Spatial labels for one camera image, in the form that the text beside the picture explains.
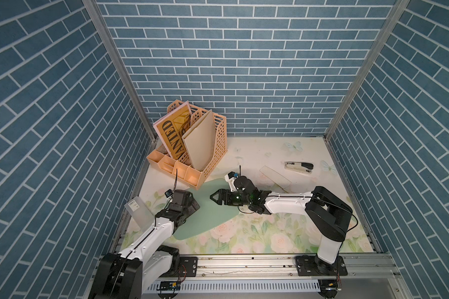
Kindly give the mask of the green cutting board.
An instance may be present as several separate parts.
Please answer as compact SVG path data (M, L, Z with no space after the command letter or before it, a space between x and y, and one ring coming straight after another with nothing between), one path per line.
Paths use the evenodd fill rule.
M177 240L186 240L210 231L239 214L236 207L220 206L210 199L210 196L219 189L229 189L228 183L223 178L205 182L199 190L188 188L200 209L192 214L185 224L181 225L173 234Z

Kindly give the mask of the white cleaver knife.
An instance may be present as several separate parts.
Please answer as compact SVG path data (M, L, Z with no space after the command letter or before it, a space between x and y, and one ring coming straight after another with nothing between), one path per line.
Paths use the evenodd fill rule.
M287 178L267 166L263 166L260 172L281 189L286 189L291 186L291 182Z

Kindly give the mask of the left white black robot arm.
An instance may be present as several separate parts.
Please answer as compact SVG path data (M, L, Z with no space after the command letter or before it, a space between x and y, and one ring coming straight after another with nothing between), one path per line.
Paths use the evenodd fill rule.
M129 247L101 259L90 299L139 299L161 275L177 273L179 250L163 243L200 206L189 191L168 190L166 196L169 202L156 215L139 197L126 204L132 217L145 217L140 224L144 232Z

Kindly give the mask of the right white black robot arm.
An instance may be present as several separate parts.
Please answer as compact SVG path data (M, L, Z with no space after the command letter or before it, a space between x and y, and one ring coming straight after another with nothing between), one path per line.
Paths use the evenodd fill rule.
M210 199L221 206L246 206L257 214L308 215L321 233L316 262L333 265L346 239L353 209L323 186L313 191L281 194L260 190L245 176L227 178L229 189L219 189Z

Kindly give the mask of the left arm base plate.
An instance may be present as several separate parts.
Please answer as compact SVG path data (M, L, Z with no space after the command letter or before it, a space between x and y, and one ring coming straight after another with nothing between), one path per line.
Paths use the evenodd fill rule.
M173 257L169 271L162 274L161 277L196 277L197 264L198 257Z

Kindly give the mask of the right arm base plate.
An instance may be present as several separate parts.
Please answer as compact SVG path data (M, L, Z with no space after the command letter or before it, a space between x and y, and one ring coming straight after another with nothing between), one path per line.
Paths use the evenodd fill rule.
M303 276L347 276L343 257L338 256L333 264L319 259L317 255L300 255L295 258L298 275Z

